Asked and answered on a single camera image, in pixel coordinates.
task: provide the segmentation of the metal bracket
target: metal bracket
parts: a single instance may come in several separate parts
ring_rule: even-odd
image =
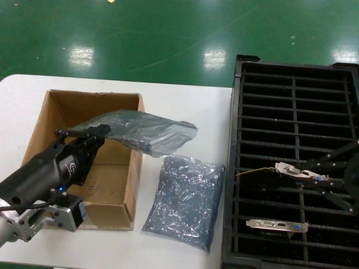
[[[45,225],[57,226],[72,232],[77,230],[71,210],[57,205],[28,209],[20,216],[16,211],[1,211],[0,214],[10,225],[15,241],[30,241]]]

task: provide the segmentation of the silver metal part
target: silver metal part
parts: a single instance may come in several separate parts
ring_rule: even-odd
[[[308,231],[308,223],[274,221],[274,220],[248,220],[246,225],[251,228],[268,229],[276,231],[289,231],[293,233],[306,233]]]
[[[0,198],[0,206],[10,206],[7,202]],[[19,216],[16,211],[4,211],[4,214],[7,216]],[[0,247],[2,247],[6,242],[15,242],[17,236],[13,233],[11,225],[7,222],[7,219],[0,216]]]
[[[0,206],[9,206],[9,204],[0,199]],[[28,242],[45,225],[57,226],[72,232],[77,230],[71,210],[61,206],[28,209],[20,216],[14,210],[0,211],[0,246],[18,239]]]
[[[308,170],[299,170],[298,168],[295,168],[293,165],[286,164],[286,163],[276,163],[275,168],[280,173],[287,174],[292,177],[311,178],[311,179],[315,179],[317,181],[329,180],[329,177],[326,175],[320,175],[320,174],[313,173]]]

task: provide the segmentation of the white table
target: white table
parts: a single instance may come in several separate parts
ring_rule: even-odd
[[[0,82],[0,180],[20,167],[47,90],[139,92],[145,110],[195,124],[197,137],[176,153],[226,164],[231,89],[82,78],[13,75]],[[152,207],[162,159],[144,157],[134,231],[42,230],[29,243],[0,249],[0,261],[74,268],[220,267],[223,196],[211,252],[146,233],[141,228]]]

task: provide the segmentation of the blue bubble wrap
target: blue bubble wrap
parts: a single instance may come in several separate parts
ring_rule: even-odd
[[[143,231],[210,251],[225,167],[191,157],[166,157]]]

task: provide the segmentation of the robotic arm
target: robotic arm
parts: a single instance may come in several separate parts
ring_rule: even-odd
[[[80,197],[68,194],[84,185],[109,125],[84,131],[56,130],[57,141],[0,183],[0,247],[28,242],[44,225],[76,231],[87,218]],[[65,143],[67,137],[75,139]]]

